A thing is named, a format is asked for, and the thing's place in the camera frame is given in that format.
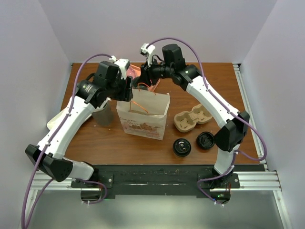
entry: white paper bag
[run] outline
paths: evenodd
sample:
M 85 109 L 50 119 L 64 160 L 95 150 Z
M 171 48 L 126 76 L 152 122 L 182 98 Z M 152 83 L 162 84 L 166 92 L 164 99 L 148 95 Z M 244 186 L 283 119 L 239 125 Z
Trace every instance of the white paper bag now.
M 133 89 L 132 93 L 132 101 L 137 104 L 118 101 L 116 105 L 124 132 L 163 140 L 167 110 L 170 104 L 169 94 L 138 89 Z

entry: wooden table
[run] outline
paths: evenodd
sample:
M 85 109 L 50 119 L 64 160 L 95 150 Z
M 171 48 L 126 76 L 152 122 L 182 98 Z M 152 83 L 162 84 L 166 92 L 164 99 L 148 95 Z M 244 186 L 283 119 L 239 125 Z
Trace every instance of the wooden table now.
M 66 107 L 72 95 L 76 73 L 81 64 L 74 63 L 71 70 L 62 108 Z M 83 68 L 80 79 L 85 79 L 97 69 L 97 63 L 88 63 Z M 244 105 L 236 76 L 231 63 L 203 63 L 204 73 L 209 83 L 227 102 L 243 111 Z M 111 101 L 114 121 L 108 127 L 96 124 L 93 118 L 86 121 L 71 141 L 66 157 L 76 161 L 86 161 L 91 164 L 214 164 L 217 156 L 217 146 L 210 150 L 202 150 L 196 144 L 197 136 L 203 131 L 216 134 L 219 130 L 214 120 L 197 125 L 187 133 L 179 132 L 173 124 L 173 117 L 182 111 L 190 111 L 199 102 L 184 92 L 171 79 L 161 80 L 155 90 L 157 93 L 169 93 L 171 97 L 167 114 L 167 123 L 163 141 L 125 134 L 116 112 L 116 101 Z M 173 152 L 173 143 L 177 138 L 186 138 L 192 144 L 191 153 L 185 158 L 178 158 Z M 251 131 L 248 131 L 241 150 L 257 158 Z M 243 155 L 238 155 L 237 164 L 256 164 Z

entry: white wall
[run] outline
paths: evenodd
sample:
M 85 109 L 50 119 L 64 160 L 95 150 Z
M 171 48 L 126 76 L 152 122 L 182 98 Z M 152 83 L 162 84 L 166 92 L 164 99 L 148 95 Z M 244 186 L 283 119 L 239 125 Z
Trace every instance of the white wall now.
M 70 62 L 101 51 L 143 61 L 138 53 L 143 43 L 173 36 L 189 42 L 203 62 L 240 63 L 276 0 L 40 2 Z M 195 61 L 186 48 L 183 53 Z
M 304 228 L 305 1 L 278 0 L 242 63 L 258 129 L 295 229 Z
M 0 228 L 15 229 L 33 165 L 24 153 L 59 110 L 70 68 L 37 0 L 0 6 Z

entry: gray floor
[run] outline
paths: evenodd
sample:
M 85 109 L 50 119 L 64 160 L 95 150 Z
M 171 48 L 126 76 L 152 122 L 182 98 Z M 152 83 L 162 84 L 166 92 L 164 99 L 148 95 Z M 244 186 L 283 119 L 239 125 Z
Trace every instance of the gray floor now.
M 196 197 L 117 196 L 81 203 L 79 191 L 46 191 L 29 229 L 281 229 L 272 192 L 232 193 L 224 208 Z

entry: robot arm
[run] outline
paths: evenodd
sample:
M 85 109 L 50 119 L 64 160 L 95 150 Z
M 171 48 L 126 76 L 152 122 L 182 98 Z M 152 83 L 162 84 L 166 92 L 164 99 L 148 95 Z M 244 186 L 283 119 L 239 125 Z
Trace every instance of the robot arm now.
M 183 90 L 194 96 L 205 106 L 221 128 L 214 137 L 218 146 L 217 161 L 214 169 L 218 174 L 224 174 L 230 168 L 234 151 L 238 149 L 247 133 L 247 126 L 229 114 L 219 101 L 225 104 L 230 112 L 246 122 L 249 122 L 249 114 L 246 111 L 240 113 L 207 83 L 209 90 L 216 98 L 212 96 L 203 83 L 199 69 L 192 64 L 185 64 L 181 48 L 177 44 L 169 44 L 162 48 L 164 57 L 162 63 L 157 63 L 153 58 L 155 47 L 153 45 L 147 47 L 148 44 L 145 43 L 140 50 L 140 53 L 147 58 L 147 61 L 141 66 L 141 76 L 138 78 L 137 83 L 145 83 L 150 86 L 151 84 L 156 84 L 160 78 L 171 78 L 176 85 L 181 86 Z
M 49 143 L 48 140 L 61 124 L 66 113 L 63 113 L 57 124 L 37 146 L 29 145 L 26 148 L 25 152 L 33 164 L 36 163 L 42 149 L 48 145 L 39 164 L 41 171 L 58 182 L 67 177 L 83 180 L 92 177 L 94 168 L 91 165 L 69 160 L 64 155 L 80 126 L 96 108 L 105 105 L 104 101 L 107 97 L 119 101 L 130 101 L 132 99 L 132 78 L 126 76 L 126 70 L 129 66 L 130 63 L 127 59 L 119 59 L 115 63 L 100 62 L 97 72 L 93 75 L 93 81 L 83 80 L 78 84 L 73 109 L 52 142 Z M 71 99 L 65 111 L 68 112 L 70 105 Z

